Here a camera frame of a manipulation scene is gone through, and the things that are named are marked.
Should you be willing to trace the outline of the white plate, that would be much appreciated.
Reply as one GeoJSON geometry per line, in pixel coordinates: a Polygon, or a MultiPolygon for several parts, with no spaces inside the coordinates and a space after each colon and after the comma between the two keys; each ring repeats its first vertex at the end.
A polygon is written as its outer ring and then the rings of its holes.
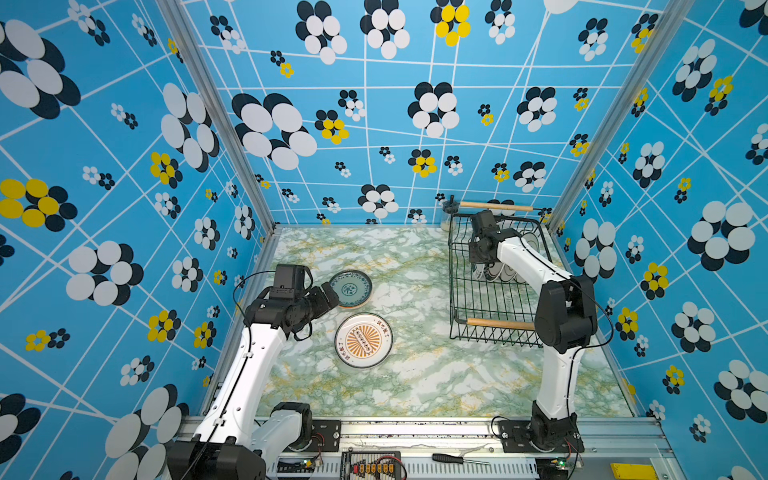
{"type": "Polygon", "coordinates": [[[360,270],[344,270],[335,274],[329,281],[339,299],[339,307],[355,309],[361,307],[371,297],[373,282],[360,270]]]}
{"type": "Polygon", "coordinates": [[[500,262],[493,262],[484,266],[483,275],[487,281],[496,281],[503,271],[504,265],[500,262]]]}
{"type": "Polygon", "coordinates": [[[538,236],[535,233],[527,232],[522,235],[522,239],[526,241],[526,243],[532,250],[534,251],[540,250],[540,242],[539,242],[538,236]]]}
{"type": "Polygon", "coordinates": [[[517,273],[512,267],[504,264],[498,276],[498,280],[501,282],[516,282],[517,273]]]}
{"type": "Polygon", "coordinates": [[[373,313],[358,313],[346,318],[334,336],[338,359],[345,367],[355,370],[368,370],[382,364],[393,345],[394,335],[389,322],[373,313]]]}

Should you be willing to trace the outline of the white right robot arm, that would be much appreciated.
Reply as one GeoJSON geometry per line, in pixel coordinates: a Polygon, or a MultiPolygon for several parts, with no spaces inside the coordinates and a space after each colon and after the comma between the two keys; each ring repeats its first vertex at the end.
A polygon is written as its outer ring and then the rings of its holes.
{"type": "Polygon", "coordinates": [[[592,281],[574,276],[534,250],[518,231],[503,230],[489,210],[470,217],[470,261],[502,264],[538,295],[533,329],[543,344],[542,380],[533,402],[530,442],[541,451],[583,447],[573,399],[581,358],[598,329],[592,281]]]}

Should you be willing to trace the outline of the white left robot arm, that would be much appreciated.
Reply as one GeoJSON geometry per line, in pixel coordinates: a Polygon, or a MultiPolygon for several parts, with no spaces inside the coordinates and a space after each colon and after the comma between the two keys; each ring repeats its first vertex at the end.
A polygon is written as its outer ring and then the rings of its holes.
{"type": "Polygon", "coordinates": [[[262,423],[256,413],[285,345],[311,332],[339,298],[329,283],[315,284],[306,266],[280,264],[271,273],[272,284],[243,313],[238,353],[217,398],[191,439],[169,448],[173,479],[264,479],[286,448],[303,448],[312,438],[306,403],[282,402],[262,423]]]}

